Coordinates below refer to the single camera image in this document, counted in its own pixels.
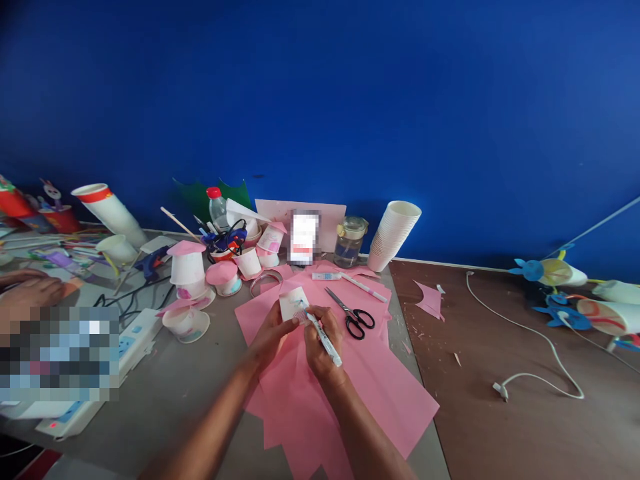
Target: wooden table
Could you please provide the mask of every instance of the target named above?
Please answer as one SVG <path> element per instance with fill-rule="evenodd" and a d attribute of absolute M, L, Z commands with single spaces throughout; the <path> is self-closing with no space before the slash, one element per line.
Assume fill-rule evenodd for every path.
<path fill-rule="evenodd" d="M 577 392 L 543 338 L 471 296 L 467 269 L 402 261 L 390 268 L 423 382 L 441 406 L 435 424 L 453 480 L 639 478 L 638 373 L 569 329 L 547 327 L 550 317 L 526 306 L 522 277 L 478 270 L 469 278 L 473 292 L 502 315 L 548 336 L 586 396 L 572 399 L 521 377 L 508 385 L 505 403 L 492 384 L 520 372 Z M 446 322 L 415 306 L 422 294 L 414 280 L 444 288 Z M 609 339 L 596 331 L 585 336 L 600 345 Z M 640 369 L 640 354 L 616 354 Z"/>

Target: black scissors handle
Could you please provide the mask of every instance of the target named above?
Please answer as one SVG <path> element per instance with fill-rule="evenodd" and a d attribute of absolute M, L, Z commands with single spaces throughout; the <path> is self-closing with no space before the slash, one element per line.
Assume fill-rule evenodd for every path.
<path fill-rule="evenodd" d="M 364 325 L 368 329 L 372 329 L 375 327 L 375 320 L 368 312 L 365 312 L 364 310 L 356 309 L 352 310 L 352 313 L 354 314 L 355 318 L 347 314 L 347 330 L 353 338 L 355 338 L 356 340 L 362 340 L 365 337 L 365 331 L 362 329 L 360 324 Z M 369 317 L 371 323 L 365 322 L 361 315 L 366 315 L 367 317 Z"/>

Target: red bottle cap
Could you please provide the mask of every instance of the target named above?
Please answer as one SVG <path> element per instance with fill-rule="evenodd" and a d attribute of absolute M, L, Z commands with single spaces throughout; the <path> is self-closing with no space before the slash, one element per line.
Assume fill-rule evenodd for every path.
<path fill-rule="evenodd" d="M 222 192 L 220 192 L 220 189 L 218 187 L 209 187 L 207 189 L 207 196 L 210 199 L 220 198 L 222 197 Z"/>

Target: person's hand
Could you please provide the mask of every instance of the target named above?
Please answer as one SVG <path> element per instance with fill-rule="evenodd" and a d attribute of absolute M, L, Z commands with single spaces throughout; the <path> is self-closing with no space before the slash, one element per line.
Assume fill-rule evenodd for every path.
<path fill-rule="evenodd" d="M 65 285 L 58 278 L 32 277 L 0 298 L 0 307 L 51 307 L 58 303 Z"/>
<path fill-rule="evenodd" d="M 300 321 L 296 318 L 282 321 L 280 301 L 276 300 L 247 352 L 248 358 L 256 364 L 258 373 L 262 373 L 273 361 L 280 348 L 280 340 L 298 325 Z"/>
<path fill-rule="evenodd" d="M 34 269 L 22 269 L 16 270 L 10 273 L 6 273 L 0 276 L 0 290 L 13 285 L 15 283 L 22 283 L 25 280 L 32 278 L 47 278 L 48 275 L 44 272 Z"/>
<path fill-rule="evenodd" d="M 338 355 L 342 357 L 343 334 L 338 328 L 338 321 L 329 307 L 316 307 L 311 305 L 307 311 L 315 315 L 322 328 L 331 340 Z M 320 342 L 318 332 L 312 323 L 305 327 L 305 343 L 307 344 L 307 362 L 311 371 L 322 385 L 328 383 L 332 386 L 340 386 L 345 382 L 347 374 L 342 367 L 336 367 L 331 357 Z"/>

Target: glue gun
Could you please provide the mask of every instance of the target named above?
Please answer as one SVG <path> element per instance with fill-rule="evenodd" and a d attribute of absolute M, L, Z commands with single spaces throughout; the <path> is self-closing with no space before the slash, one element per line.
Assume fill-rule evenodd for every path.
<path fill-rule="evenodd" d="M 148 254 L 142 260 L 138 260 L 135 263 L 134 268 L 142 270 L 142 272 L 144 272 L 146 281 L 152 282 L 158 280 L 159 275 L 155 269 L 158 267 L 158 265 L 162 264 L 161 260 L 167 255 L 167 250 L 169 250 L 169 245 L 158 248 L 158 250 Z"/>

